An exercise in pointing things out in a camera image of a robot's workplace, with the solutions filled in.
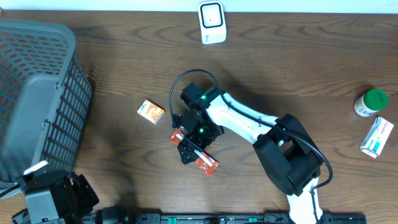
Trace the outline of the orange chocolate bar wrapper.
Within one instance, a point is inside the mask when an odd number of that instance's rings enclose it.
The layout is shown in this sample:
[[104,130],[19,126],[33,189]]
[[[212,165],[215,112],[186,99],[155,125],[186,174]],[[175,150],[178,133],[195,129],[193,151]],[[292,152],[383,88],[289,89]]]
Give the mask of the orange chocolate bar wrapper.
[[185,135],[181,129],[176,129],[169,137],[170,143],[177,146],[181,162],[189,164],[194,162],[208,177],[211,177],[219,167],[219,162],[207,152],[192,142],[192,137]]

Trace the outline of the small orange snack packet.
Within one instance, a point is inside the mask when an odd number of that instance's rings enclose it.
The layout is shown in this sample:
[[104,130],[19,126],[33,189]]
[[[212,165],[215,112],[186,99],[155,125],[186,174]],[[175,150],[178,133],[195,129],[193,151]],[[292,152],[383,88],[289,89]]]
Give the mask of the small orange snack packet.
[[144,100],[137,113],[152,124],[157,124],[165,114],[165,111],[150,100]]

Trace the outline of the green lid white jar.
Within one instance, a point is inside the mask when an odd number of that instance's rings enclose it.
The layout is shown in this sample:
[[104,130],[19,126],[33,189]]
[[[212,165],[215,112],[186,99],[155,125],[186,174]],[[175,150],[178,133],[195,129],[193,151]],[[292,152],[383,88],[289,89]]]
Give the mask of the green lid white jar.
[[373,88],[354,102],[354,110],[362,117],[369,117],[384,109],[388,102],[388,96],[384,91]]

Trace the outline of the white blue medicine box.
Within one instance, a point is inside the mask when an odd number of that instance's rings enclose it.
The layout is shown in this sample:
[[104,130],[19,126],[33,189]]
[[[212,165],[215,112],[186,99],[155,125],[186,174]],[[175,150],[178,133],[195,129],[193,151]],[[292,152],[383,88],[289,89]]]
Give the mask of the white blue medicine box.
[[374,159],[377,158],[380,156],[393,128],[392,123],[378,116],[362,142],[360,150]]

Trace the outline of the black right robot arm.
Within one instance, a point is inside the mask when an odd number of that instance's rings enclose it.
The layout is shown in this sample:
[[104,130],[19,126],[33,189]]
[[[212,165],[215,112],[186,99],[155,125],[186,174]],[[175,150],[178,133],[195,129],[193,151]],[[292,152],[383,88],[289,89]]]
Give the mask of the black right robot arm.
[[190,112],[172,116],[175,131],[169,141],[176,145],[183,164],[194,162],[206,175],[213,175],[219,162],[205,149],[229,129],[252,144],[268,178],[287,195],[294,223],[322,221],[316,186],[323,159],[296,117],[265,115],[225,91],[216,87],[203,91],[193,83],[180,98]]

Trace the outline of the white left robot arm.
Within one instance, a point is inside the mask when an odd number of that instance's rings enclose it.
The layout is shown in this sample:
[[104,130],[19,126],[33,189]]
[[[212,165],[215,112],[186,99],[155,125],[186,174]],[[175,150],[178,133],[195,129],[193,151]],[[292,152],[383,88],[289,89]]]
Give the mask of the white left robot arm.
[[27,208],[11,223],[81,223],[99,198],[84,175],[66,170],[35,171],[18,178]]

